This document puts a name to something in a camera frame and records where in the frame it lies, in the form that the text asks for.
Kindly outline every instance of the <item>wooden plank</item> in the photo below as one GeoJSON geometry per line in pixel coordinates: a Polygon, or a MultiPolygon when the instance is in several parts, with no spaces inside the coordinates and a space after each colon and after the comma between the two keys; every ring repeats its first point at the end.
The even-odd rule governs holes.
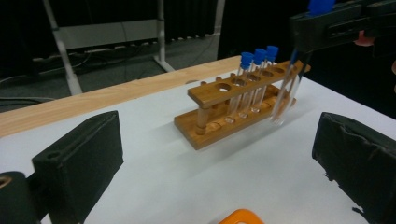
{"type": "Polygon", "coordinates": [[[175,72],[148,77],[25,108],[0,113],[0,136],[26,131],[58,120],[72,118],[106,106],[165,91],[188,82],[215,77],[235,70],[240,56],[204,63],[175,72]]]}

